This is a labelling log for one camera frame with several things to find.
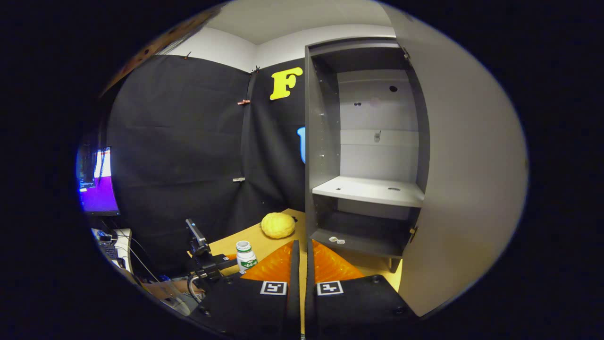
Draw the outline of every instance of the bottle cap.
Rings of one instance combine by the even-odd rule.
[[[247,253],[252,251],[252,246],[247,241],[239,241],[235,246],[237,247],[237,251],[240,253]]]

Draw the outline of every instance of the white bottle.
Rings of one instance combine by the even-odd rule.
[[[256,254],[252,250],[252,246],[247,241],[239,241],[236,244],[237,247],[237,264],[239,270],[248,270],[254,267],[258,260]]]

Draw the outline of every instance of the monitor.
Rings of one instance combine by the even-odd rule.
[[[77,162],[77,175],[80,182],[80,201],[82,209],[89,215],[119,215],[111,182],[111,150],[103,148],[97,152],[97,164],[92,181],[86,182],[82,173],[80,157]]]

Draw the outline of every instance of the gray cabinet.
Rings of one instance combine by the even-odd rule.
[[[404,50],[389,37],[321,42],[306,47],[304,73],[307,236],[400,259],[429,162],[425,103]]]

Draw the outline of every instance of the wooden table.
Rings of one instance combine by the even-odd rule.
[[[290,242],[291,240],[298,240],[300,242],[300,327],[301,333],[304,333],[304,298],[306,296],[306,219],[304,212],[286,209],[283,211],[284,214],[291,215],[298,219],[296,222],[295,232],[279,240],[269,238],[262,232],[260,223],[255,224],[245,230],[242,230],[236,234],[225,237],[221,240],[210,243],[210,249],[212,254],[223,253],[225,255],[234,254],[237,252],[235,244],[238,241],[248,241],[252,250],[256,254],[258,261],[261,261],[267,257],[270,253],[277,250],[282,245]],[[334,249],[336,253],[346,259],[350,264],[357,267],[364,275],[383,275],[386,280],[398,290],[400,283],[400,273],[402,265],[399,265],[396,273],[390,272],[390,261],[387,258],[372,257],[359,253],[354,253],[345,249]],[[226,268],[222,270],[225,275],[230,275],[239,271],[237,266]]]

